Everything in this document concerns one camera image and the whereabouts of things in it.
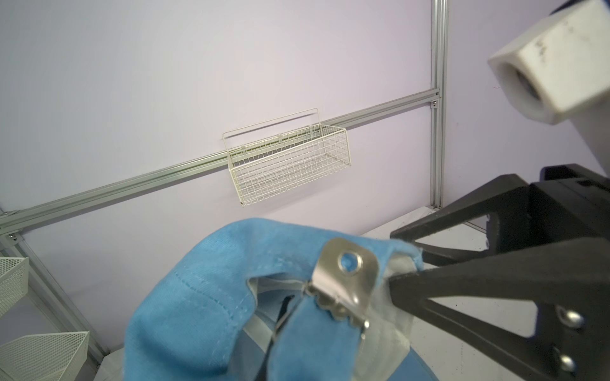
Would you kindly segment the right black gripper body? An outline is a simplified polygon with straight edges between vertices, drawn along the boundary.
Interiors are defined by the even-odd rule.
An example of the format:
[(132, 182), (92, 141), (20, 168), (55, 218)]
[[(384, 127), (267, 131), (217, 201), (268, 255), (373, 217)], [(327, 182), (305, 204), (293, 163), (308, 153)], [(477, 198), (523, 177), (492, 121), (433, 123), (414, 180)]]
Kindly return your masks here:
[(545, 167), (529, 186), (530, 238), (550, 244), (609, 238), (609, 178), (579, 164)]

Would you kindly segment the light blue baseball cap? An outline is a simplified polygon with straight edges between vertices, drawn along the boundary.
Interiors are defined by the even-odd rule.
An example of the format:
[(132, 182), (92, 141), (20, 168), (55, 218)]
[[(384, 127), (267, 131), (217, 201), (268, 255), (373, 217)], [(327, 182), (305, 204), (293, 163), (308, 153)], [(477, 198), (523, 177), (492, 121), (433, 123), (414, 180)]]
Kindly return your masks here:
[(308, 295), (322, 248), (337, 233), (262, 218), (198, 243), (136, 309), (125, 332), (126, 380), (432, 380), (411, 349), (413, 318), (389, 278), (424, 267), (398, 240), (352, 236), (380, 265), (360, 329)]

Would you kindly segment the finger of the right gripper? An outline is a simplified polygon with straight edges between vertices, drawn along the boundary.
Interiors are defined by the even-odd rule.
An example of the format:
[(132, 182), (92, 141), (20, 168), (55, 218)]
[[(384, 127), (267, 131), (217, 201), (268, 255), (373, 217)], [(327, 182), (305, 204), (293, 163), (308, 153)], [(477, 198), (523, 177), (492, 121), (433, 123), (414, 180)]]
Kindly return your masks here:
[(523, 380), (609, 378), (609, 243), (578, 238), (395, 276), (393, 304)]
[(528, 183), (514, 174), (499, 176), (449, 206), (394, 230), (390, 238), (415, 244), (420, 238), (487, 216), (487, 249), (477, 252), (421, 244), (424, 263), (442, 267), (518, 251), (530, 243), (528, 203)]

